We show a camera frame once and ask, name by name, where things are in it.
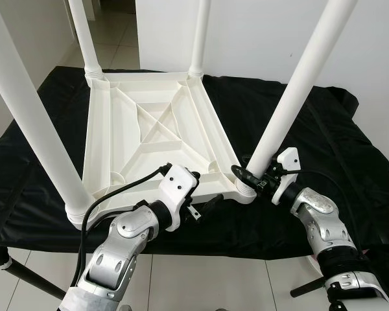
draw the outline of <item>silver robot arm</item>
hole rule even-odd
[[[94,251],[78,286],[68,289],[59,309],[117,310],[136,268],[137,256],[159,232],[179,227],[180,208],[190,205],[198,179],[199,175],[173,165],[159,185],[157,201],[114,218],[107,239]]]
[[[271,163],[261,179],[246,169],[232,166],[233,173],[258,195],[267,195],[272,203],[285,203],[300,219],[307,240],[317,256],[325,278],[324,288],[331,311],[388,311],[389,297],[366,261],[359,254],[346,226],[338,217],[336,204],[310,188],[295,184],[300,162],[296,148],[288,148]]]

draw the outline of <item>floor tile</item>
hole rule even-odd
[[[94,46],[95,52],[97,53],[99,65],[103,69],[109,68],[118,47],[116,45],[106,45],[97,43],[94,44]],[[84,68],[84,58],[82,57],[80,47],[76,47],[76,49],[71,53],[71,55],[68,56],[67,60],[64,63],[61,63],[61,65],[68,67]]]
[[[266,265],[277,311],[329,309],[330,304],[323,288],[297,298],[290,296],[291,290],[320,277],[305,257],[268,260]]]
[[[137,19],[135,16],[128,24],[124,36],[121,39],[120,45],[127,45],[129,47],[138,47],[138,35],[137,35]]]
[[[140,69],[138,47],[119,46],[112,60],[111,69]]]
[[[26,249],[9,248],[9,254],[21,264],[25,264],[30,251]],[[16,289],[18,278],[6,271],[0,270],[0,311],[5,311]]]
[[[150,293],[150,274],[153,255],[141,254],[137,257],[137,266],[132,275],[121,305],[130,305],[132,311],[148,310],[148,295]]]
[[[154,255],[150,311],[275,310],[265,261]]]
[[[67,290],[75,271],[77,254],[32,251],[26,267]],[[8,311],[56,310],[60,300],[20,280]]]
[[[88,22],[93,42],[118,45],[132,16],[122,12],[102,12],[96,21]]]

